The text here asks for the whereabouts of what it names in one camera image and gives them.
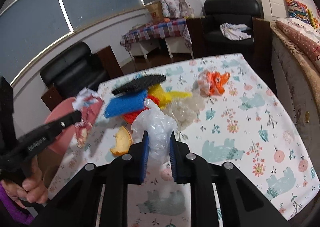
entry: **table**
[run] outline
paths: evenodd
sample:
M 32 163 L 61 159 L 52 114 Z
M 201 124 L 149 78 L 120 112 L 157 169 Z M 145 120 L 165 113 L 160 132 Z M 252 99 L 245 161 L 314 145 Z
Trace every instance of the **table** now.
M 187 143 L 191 152 L 208 162 L 218 165 L 233 162 L 289 220 L 315 197 L 320 189 L 319 179 L 289 115 L 241 54 L 148 69 L 102 83 L 98 93 L 108 103 L 113 97 L 112 89 L 138 74 L 152 73 L 166 74 L 167 80 L 162 83 L 166 91 L 190 91 L 198 74 L 210 66 L 221 73 L 231 73 L 226 92 L 205 98 L 205 109 L 191 126 L 175 133 L 176 139 Z M 104 119 L 105 106 L 84 149 L 78 149 L 75 138 L 72 139 L 49 187 L 49 198 L 86 163 L 100 166 L 114 159 L 109 148 L 115 144 L 114 135 L 119 127 L 126 124 L 120 117 Z M 223 150 L 218 157 L 212 156 L 216 147 Z M 128 226 L 190 226 L 190 187 L 175 184 L 170 172 L 170 163 L 165 163 L 160 170 L 148 167 L 143 185 L 128 186 Z M 179 202 L 170 207 L 167 204 L 170 199 Z M 216 200 L 222 223 L 217 196 Z M 144 204 L 146 201 L 161 203 L 152 211 Z
M 131 30 L 121 37 L 120 44 L 126 48 L 132 57 L 131 44 L 152 39 L 166 40 L 170 58 L 172 58 L 172 53 L 191 53 L 193 58 L 186 19 L 177 19 Z

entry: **hand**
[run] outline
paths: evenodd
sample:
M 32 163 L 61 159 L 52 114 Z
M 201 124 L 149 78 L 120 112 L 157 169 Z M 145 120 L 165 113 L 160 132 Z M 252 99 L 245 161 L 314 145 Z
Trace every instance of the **hand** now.
M 28 202 L 43 204 L 48 199 L 48 190 L 42 181 L 42 172 L 38 167 L 38 159 L 34 157 L 31 161 L 32 175 L 26 178 L 22 187 L 9 180 L 2 180 L 1 184 L 7 195 L 22 208 L 25 206 L 19 200 L 19 197 L 26 198 Z

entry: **pink bowl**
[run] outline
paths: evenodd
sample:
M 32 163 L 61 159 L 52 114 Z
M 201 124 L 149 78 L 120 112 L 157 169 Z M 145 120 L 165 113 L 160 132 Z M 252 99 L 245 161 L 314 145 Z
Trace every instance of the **pink bowl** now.
M 75 97 L 70 97 L 66 100 L 63 100 L 53 111 L 49 114 L 44 123 L 55 121 L 58 118 L 65 116 L 73 112 L 72 102 L 75 101 Z M 71 125 L 67 129 L 63 130 L 60 133 L 53 144 L 49 145 L 49 148 L 59 155 L 64 155 L 66 150 L 69 147 L 70 141 L 75 133 L 76 128 L 74 125 Z

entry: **black leather armchair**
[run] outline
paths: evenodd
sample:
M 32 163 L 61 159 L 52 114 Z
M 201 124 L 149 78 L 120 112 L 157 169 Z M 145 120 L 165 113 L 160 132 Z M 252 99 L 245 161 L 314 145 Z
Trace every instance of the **black leather armchair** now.
M 84 87 L 97 91 L 100 83 L 123 73 L 110 46 L 92 54 L 86 43 L 78 42 L 47 63 L 40 75 L 49 89 L 41 99 L 52 110 Z
M 232 41 L 225 38 L 219 26 L 223 23 L 246 24 L 253 28 L 252 18 L 260 17 L 260 8 L 256 0 L 206 0 L 206 17 L 202 19 L 204 41 L 210 55 L 242 53 L 250 63 L 254 52 L 253 29 L 246 31 L 251 39 Z

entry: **clear plastic bag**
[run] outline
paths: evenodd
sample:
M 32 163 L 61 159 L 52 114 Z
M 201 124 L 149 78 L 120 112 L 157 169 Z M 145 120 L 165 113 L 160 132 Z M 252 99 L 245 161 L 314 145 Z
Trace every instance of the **clear plastic bag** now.
M 199 76 L 198 76 L 198 86 L 205 93 L 206 95 L 211 95 L 210 94 L 210 88 L 212 87 L 212 83 L 208 81 L 207 74 L 208 73 L 213 73 L 215 69 L 213 67 L 209 67 L 202 71 Z
M 182 131 L 197 119 L 197 114 L 204 107 L 204 99 L 200 96 L 199 91 L 195 91 L 191 97 L 172 100 L 162 111 L 164 114 L 174 118 L 177 122 L 178 130 Z
M 157 164 L 166 163 L 169 155 L 169 142 L 172 131 L 177 130 L 176 121 L 164 115 L 160 108 L 150 99 L 145 99 L 145 107 L 149 108 L 141 112 L 131 125 L 132 139 L 135 143 L 141 142 L 144 131 L 149 136 L 149 156 Z

